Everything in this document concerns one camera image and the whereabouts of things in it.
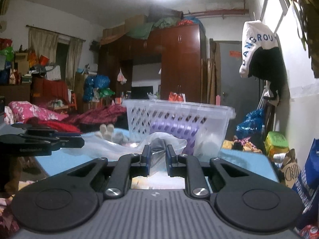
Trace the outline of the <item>orange white hanging bag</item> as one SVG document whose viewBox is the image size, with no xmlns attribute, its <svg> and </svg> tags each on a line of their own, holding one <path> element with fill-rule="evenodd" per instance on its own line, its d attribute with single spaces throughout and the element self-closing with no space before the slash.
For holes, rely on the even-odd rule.
<svg viewBox="0 0 319 239">
<path fill-rule="evenodd" d="M 186 102 L 184 93 L 170 92 L 168 101 Z"/>
</svg>

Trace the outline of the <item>purple tissue bundle in basket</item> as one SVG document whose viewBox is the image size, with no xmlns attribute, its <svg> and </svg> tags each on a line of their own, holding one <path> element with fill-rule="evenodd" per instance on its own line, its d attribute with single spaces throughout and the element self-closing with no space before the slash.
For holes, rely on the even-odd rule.
<svg viewBox="0 0 319 239">
<path fill-rule="evenodd" d="M 198 124 L 172 121 L 172 120 L 156 120 L 151 124 L 150 134 L 155 132 L 169 133 L 178 139 L 185 139 L 187 146 L 183 149 L 183 153 L 193 155 L 195 147 L 195 135 L 199 129 Z"/>
</svg>

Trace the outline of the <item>green yellow box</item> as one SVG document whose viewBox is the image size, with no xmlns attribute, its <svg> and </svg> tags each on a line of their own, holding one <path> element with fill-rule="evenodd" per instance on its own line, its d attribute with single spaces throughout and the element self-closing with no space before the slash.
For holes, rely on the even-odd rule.
<svg viewBox="0 0 319 239">
<path fill-rule="evenodd" d="M 289 144 L 280 132 L 270 131 L 266 137 L 265 148 L 267 156 L 273 158 L 275 154 L 288 153 Z"/>
</svg>

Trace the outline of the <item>translucent plastic laundry basket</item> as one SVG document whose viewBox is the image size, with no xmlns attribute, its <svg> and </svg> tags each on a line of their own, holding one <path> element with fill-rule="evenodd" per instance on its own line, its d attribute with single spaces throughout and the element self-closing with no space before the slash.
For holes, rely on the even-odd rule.
<svg viewBox="0 0 319 239">
<path fill-rule="evenodd" d="M 228 106 L 167 100 L 124 100 L 130 138 L 142 141 L 155 132 L 187 141 L 183 153 L 200 159 L 217 157 L 229 121 L 236 116 Z"/>
</svg>

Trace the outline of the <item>clear plastic bag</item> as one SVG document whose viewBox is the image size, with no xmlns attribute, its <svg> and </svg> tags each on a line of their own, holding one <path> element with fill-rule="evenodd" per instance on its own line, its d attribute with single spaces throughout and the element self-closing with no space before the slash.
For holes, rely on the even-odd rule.
<svg viewBox="0 0 319 239">
<path fill-rule="evenodd" d="M 181 154 L 186 148 L 187 141 L 178 139 L 172 134 L 155 132 L 145 137 L 141 142 L 135 143 L 128 141 L 123 145 L 111 142 L 102 138 L 100 132 L 88 133 L 82 135 L 84 146 L 82 148 L 67 148 L 64 153 L 72 156 L 84 155 L 90 158 L 105 157 L 109 161 L 117 161 L 122 155 L 129 153 L 141 154 L 144 146 L 150 146 L 151 161 L 150 175 L 157 172 L 166 171 L 165 147 L 172 145 L 175 153 Z"/>
</svg>

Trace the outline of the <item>beige window curtains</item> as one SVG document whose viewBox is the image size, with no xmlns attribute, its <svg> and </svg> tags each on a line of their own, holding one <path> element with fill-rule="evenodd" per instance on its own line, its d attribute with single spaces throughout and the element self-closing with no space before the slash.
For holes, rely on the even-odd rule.
<svg viewBox="0 0 319 239">
<path fill-rule="evenodd" d="M 34 26 L 27 26 L 28 47 L 34 51 L 37 56 L 45 56 L 50 63 L 56 62 L 56 51 L 60 33 L 41 29 Z M 84 40 L 70 37 L 67 53 L 67 62 L 65 67 L 65 80 L 70 89 L 75 86 L 75 73 L 80 65 Z"/>
</svg>

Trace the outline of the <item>grey metal door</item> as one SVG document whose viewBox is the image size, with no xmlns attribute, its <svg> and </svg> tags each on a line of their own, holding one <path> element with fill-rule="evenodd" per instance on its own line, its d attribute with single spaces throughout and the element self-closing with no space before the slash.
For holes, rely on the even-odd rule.
<svg viewBox="0 0 319 239">
<path fill-rule="evenodd" d="M 217 42 L 216 49 L 221 63 L 221 105 L 232 107 L 236 118 L 229 121 L 225 138 L 232 140 L 236 126 L 255 110 L 260 100 L 260 82 L 254 77 L 242 78 L 242 43 L 239 41 Z"/>
</svg>

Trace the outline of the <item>white black hanging jacket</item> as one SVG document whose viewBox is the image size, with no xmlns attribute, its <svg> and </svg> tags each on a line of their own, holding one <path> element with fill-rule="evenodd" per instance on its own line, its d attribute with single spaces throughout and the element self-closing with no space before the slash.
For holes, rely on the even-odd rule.
<svg viewBox="0 0 319 239">
<path fill-rule="evenodd" d="M 242 78 L 256 77 L 268 83 L 264 99 L 278 105 L 286 74 L 279 42 L 261 21 L 247 21 L 242 31 Z"/>
</svg>

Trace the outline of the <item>dark red wooden wardrobe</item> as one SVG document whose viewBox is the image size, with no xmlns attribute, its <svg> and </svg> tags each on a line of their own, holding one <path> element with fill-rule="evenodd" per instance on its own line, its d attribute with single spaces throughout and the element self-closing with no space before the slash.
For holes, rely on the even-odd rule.
<svg viewBox="0 0 319 239">
<path fill-rule="evenodd" d="M 146 40 L 123 35 L 102 42 L 98 73 L 110 79 L 116 95 L 133 87 L 152 86 L 162 100 L 170 92 L 185 94 L 186 100 L 204 102 L 206 37 L 198 24 L 156 29 Z"/>
</svg>

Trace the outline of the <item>olive hanging bags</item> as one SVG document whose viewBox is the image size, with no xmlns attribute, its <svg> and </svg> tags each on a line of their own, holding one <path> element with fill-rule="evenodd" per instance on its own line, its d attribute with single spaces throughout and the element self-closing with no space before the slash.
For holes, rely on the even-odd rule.
<svg viewBox="0 0 319 239">
<path fill-rule="evenodd" d="M 308 51 L 311 69 L 318 79 L 318 0 L 290 0 L 298 23 L 298 35 Z"/>
</svg>

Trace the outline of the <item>pink floral bedding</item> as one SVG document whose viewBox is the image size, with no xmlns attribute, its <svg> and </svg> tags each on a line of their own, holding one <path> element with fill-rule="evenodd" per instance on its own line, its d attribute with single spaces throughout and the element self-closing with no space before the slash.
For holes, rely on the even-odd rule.
<svg viewBox="0 0 319 239">
<path fill-rule="evenodd" d="M 68 114 L 61 114 L 38 107 L 28 101 L 12 101 L 5 107 L 5 122 L 9 125 L 17 122 L 25 122 L 30 118 L 63 120 L 68 116 Z"/>
</svg>

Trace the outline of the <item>white plush bunny toy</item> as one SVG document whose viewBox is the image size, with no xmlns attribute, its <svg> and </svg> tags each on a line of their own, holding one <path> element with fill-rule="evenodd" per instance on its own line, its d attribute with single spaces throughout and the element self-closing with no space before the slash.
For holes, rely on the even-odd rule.
<svg viewBox="0 0 319 239">
<path fill-rule="evenodd" d="M 95 136 L 119 145 L 127 144 L 129 142 L 129 138 L 122 132 L 115 132 L 115 127 L 113 124 L 100 125 L 99 131 L 95 133 Z"/>
</svg>

